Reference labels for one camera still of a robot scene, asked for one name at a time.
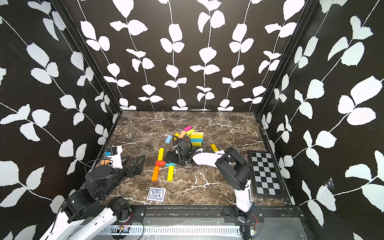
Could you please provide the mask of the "orange block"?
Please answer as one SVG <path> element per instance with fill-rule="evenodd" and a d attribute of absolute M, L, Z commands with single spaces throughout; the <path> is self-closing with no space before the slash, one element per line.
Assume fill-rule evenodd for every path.
<path fill-rule="evenodd" d="M 160 170 L 160 166 L 155 166 L 153 175 L 152 175 L 152 182 L 156 182 L 158 180 L 159 170 Z"/>

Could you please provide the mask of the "natural wood short block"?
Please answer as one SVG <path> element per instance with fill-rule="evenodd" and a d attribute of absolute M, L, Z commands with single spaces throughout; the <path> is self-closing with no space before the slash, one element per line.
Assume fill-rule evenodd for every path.
<path fill-rule="evenodd" d="M 182 139 L 186 135 L 186 131 L 182 131 L 178 136 L 179 139 Z"/>

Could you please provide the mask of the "red block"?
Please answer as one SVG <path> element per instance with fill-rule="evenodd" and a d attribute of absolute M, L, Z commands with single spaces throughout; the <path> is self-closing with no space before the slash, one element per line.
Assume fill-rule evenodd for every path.
<path fill-rule="evenodd" d="M 165 161 L 156 161 L 156 166 L 157 167 L 165 167 L 166 166 L 166 162 Z"/>

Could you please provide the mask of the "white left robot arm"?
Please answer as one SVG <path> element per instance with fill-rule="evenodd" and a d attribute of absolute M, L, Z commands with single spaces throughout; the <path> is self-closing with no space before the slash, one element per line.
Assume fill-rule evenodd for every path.
<path fill-rule="evenodd" d="M 133 209 L 121 196 L 107 206 L 102 203 L 126 178 L 142 173 L 146 157 L 138 157 L 131 165 L 114 168 L 113 161 L 94 167 L 85 175 L 81 188 L 71 194 L 59 208 L 59 212 L 43 240 L 91 240 L 108 226 L 139 220 L 144 212 Z"/>

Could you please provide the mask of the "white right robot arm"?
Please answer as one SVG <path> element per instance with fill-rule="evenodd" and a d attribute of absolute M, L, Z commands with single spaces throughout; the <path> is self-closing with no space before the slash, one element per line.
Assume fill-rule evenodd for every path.
<path fill-rule="evenodd" d="M 171 137 L 175 151 L 176 163 L 183 167 L 200 165 L 217 168 L 227 183 L 234 189 L 236 209 L 241 214 L 249 214 L 254 205 L 251 194 L 253 167 L 234 148 L 228 147 L 224 151 L 209 151 L 201 147 L 194 147 L 191 140 Z"/>

